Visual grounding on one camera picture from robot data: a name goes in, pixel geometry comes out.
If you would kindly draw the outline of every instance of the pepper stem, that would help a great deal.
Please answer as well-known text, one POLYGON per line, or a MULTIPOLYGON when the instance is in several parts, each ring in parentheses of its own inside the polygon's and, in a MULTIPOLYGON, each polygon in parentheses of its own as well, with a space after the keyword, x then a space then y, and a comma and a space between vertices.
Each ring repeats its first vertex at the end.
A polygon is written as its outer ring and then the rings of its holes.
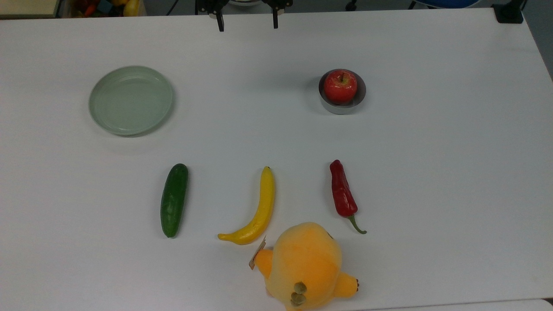
POLYGON ((359 232, 360 234, 366 234, 366 233, 367 233, 366 230, 361 230, 361 229, 359 229, 359 227, 358 227, 357 224, 355 223, 355 217, 353 217, 353 215, 348 216, 347 218, 349 219, 349 221, 351 221, 351 224, 353 225, 353 227, 355 228, 355 230, 357 230, 357 232, 359 232))

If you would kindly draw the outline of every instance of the yellow plush toy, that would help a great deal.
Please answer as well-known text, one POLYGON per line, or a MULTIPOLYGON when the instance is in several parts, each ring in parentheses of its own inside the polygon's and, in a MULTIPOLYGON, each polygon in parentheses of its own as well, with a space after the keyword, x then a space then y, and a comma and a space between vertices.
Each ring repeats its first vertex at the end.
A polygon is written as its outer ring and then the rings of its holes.
POLYGON ((352 297, 357 280, 340 271, 342 251, 326 230, 305 222, 284 231, 273 250, 260 250, 255 265, 267 291, 286 307, 300 311, 321 307, 334 297, 352 297))

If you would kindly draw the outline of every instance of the red chili pepper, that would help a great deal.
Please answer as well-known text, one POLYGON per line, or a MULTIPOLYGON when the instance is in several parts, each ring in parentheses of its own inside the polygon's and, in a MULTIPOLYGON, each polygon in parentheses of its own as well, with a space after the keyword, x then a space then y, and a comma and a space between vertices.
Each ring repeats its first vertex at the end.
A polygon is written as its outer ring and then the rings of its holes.
POLYGON ((339 160, 335 160, 330 164, 330 173, 332 174, 332 197, 334 198, 336 211, 340 216, 348 218, 357 232, 366 234, 367 232, 359 229, 355 223, 353 214, 357 213, 357 204, 355 204, 353 195, 349 190, 344 166, 339 160))

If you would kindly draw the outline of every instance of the green cucumber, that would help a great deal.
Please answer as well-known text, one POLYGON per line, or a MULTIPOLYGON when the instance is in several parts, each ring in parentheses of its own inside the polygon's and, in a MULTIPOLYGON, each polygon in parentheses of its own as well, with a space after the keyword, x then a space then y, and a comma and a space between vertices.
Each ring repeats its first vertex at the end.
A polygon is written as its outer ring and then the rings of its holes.
POLYGON ((167 175, 161 197, 161 228, 167 237, 174 237, 179 230, 186 186, 188 186, 188 168, 179 163, 173 166, 167 175))

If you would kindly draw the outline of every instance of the black clamp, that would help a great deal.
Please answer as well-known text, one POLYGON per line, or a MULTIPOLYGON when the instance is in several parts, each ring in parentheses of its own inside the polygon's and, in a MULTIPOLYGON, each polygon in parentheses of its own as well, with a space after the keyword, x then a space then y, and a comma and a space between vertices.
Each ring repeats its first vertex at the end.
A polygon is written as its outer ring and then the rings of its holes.
POLYGON ((284 13, 284 8, 291 7, 294 2, 292 0, 263 0, 268 4, 273 11, 273 27, 278 28, 278 15, 284 13))
POLYGON ((225 31, 225 23, 223 21, 223 7, 227 5, 229 0, 196 0, 195 14, 198 15, 198 11, 206 12, 211 16, 215 16, 217 24, 219 25, 219 31, 225 31))

